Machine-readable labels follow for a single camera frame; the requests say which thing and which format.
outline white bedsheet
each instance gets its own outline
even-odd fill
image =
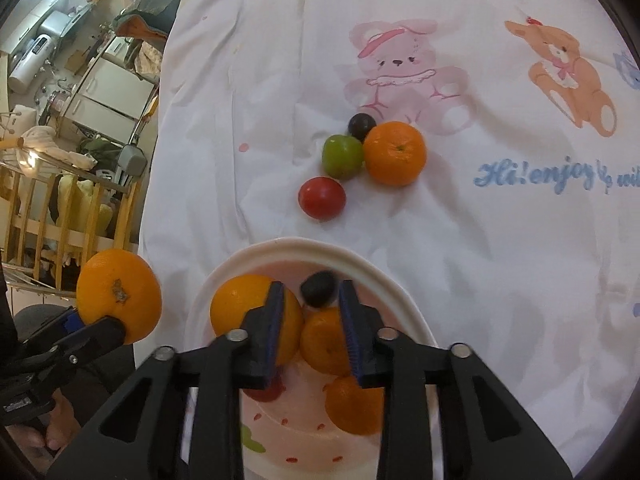
[[[579,47],[526,28],[539,23]],[[233,252],[287,235],[334,243],[404,286],[441,345],[472,345],[577,472],[640,375],[640,93],[614,54],[628,58],[596,0],[183,0],[140,243],[164,310],[138,357],[190,348],[191,303]],[[568,94],[581,127],[543,92],[559,88],[590,89]],[[385,119],[417,122],[427,167],[405,189],[362,174],[339,218],[311,221],[298,189],[375,90]],[[607,99],[609,137],[613,110],[594,127]]]

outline gray pillow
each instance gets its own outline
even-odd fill
[[[161,52],[181,0],[134,0],[114,20],[117,36],[145,40]]]

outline wooden crib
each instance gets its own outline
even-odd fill
[[[16,289],[73,298],[74,291],[63,290],[63,266],[70,258],[82,267],[98,251],[132,248],[129,242],[131,219],[140,183],[131,177],[126,178],[124,184],[98,177],[45,153],[25,148],[21,140],[14,137],[0,141],[0,202],[8,205],[4,233],[0,232],[0,237],[4,235],[4,276],[7,284]],[[18,150],[23,156],[17,156]],[[25,159],[33,162],[33,166],[27,168]],[[60,175],[71,179],[70,191],[65,205],[58,211],[58,221],[52,224],[47,222],[49,202]],[[91,181],[93,190],[86,225],[78,231],[70,228],[75,200],[72,193],[76,192],[78,182],[83,180]],[[107,237],[98,233],[98,212],[105,197],[114,193],[120,197],[120,206],[114,212],[114,234]],[[45,246],[51,240],[57,245],[54,251]],[[34,254],[33,261],[27,262],[27,248]],[[52,266],[52,270],[44,271],[43,262]],[[54,286],[42,281],[43,272],[51,273]]]

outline orange teddy bear print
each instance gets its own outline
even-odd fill
[[[542,60],[529,69],[529,78],[571,121],[590,123],[603,137],[616,131],[618,116],[611,98],[602,91],[596,69],[580,56],[580,43],[561,28],[527,18],[527,23],[504,22]]]

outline orange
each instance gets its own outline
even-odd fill
[[[325,390],[324,410],[338,428],[354,435],[382,430],[384,388],[364,390],[353,376],[338,377]]]
[[[76,306],[85,324],[111,316],[126,329],[125,344],[148,336],[162,311],[160,285],[151,267],[134,253],[108,249],[82,266]]]
[[[244,314],[264,305],[273,280],[259,274],[244,274],[231,278],[216,291],[211,300],[209,317],[216,335],[240,328]],[[293,293],[287,289],[284,316],[278,342],[278,366],[288,363],[298,351],[302,331],[302,308]]]
[[[323,374],[349,375],[351,368],[340,310],[325,308],[306,320],[300,336],[300,355]]]
[[[380,184],[407,186],[424,169],[427,146],[413,126],[400,121],[382,123],[364,139],[364,163]]]

